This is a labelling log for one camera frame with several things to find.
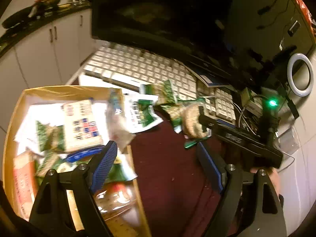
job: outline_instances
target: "human hand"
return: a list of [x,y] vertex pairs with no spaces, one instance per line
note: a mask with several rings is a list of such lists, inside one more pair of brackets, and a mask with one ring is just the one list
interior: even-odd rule
[[[250,172],[257,173],[258,170],[259,170],[259,168],[252,168],[252,169],[250,169]],[[271,180],[271,183],[273,184],[273,187],[274,187],[274,190],[277,194],[277,197],[279,198],[281,187],[280,187],[280,176],[279,176],[277,170],[274,167],[265,168],[264,170],[268,173],[268,176]]]

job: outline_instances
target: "maroon desk surface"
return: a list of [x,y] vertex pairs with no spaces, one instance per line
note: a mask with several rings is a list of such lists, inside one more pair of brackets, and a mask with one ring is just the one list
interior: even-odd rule
[[[138,133],[131,143],[151,233],[153,237],[201,236],[220,196],[203,173],[196,147],[184,149],[183,133],[175,133],[168,119],[161,117],[164,122]],[[208,139],[208,144],[222,152],[217,139]]]

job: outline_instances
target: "green light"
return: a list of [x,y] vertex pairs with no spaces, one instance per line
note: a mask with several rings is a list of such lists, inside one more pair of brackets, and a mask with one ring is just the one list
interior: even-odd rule
[[270,106],[275,107],[277,106],[277,102],[275,100],[270,100],[269,101]]

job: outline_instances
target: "blue gripper pad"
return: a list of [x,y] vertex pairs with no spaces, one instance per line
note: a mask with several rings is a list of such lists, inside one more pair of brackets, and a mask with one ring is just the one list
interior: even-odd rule
[[211,182],[212,189],[221,194],[227,182],[226,163],[220,155],[212,152],[205,141],[197,144],[197,157],[206,177]]
[[92,191],[92,193],[95,193],[97,190],[100,190],[102,186],[104,185],[104,181],[106,180],[110,172],[110,169],[113,165],[113,162],[116,158],[117,151],[118,151],[118,147],[117,147],[116,142],[109,141],[108,144],[103,149],[103,151],[100,154],[95,155],[95,156],[100,156],[101,161],[96,167],[92,175],[92,183],[90,186],[90,190]]

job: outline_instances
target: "tan round object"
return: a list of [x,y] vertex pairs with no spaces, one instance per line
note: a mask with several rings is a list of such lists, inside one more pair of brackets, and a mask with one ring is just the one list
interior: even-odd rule
[[200,116],[199,104],[191,104],[186,107],[183,113],[184,132],[191,138],[204,138],[207,131],[203,132],[202,125],[199,123]]

